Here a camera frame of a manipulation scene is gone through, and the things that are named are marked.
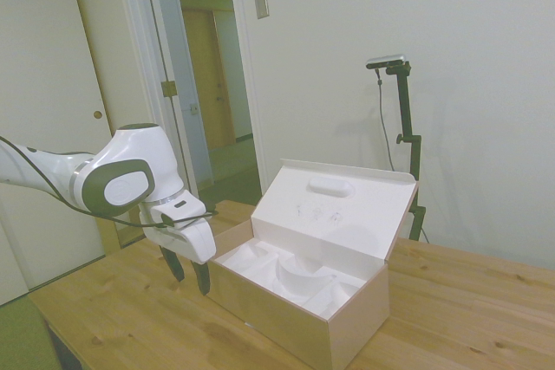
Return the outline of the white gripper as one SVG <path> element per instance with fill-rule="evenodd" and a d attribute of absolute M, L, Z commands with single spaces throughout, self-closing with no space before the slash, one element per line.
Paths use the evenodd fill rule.
<path fill-rule="evenodd" d="M 174 226 L 147 227 L 146 237 L 160 246 L 160 251 L 174 278 L 185 279 L 185 272 L 177 254 L 193 261 L 199 291 L 207 295 L 211 289 L 211 278 L 207 261 L 216 254 L 212 229 L 202 215 L 205 205 L 196 198 L 175 198 L 161 204 L 140 204 L 140 220 L 143 224 L 158 224 L 170 219 Z"/>

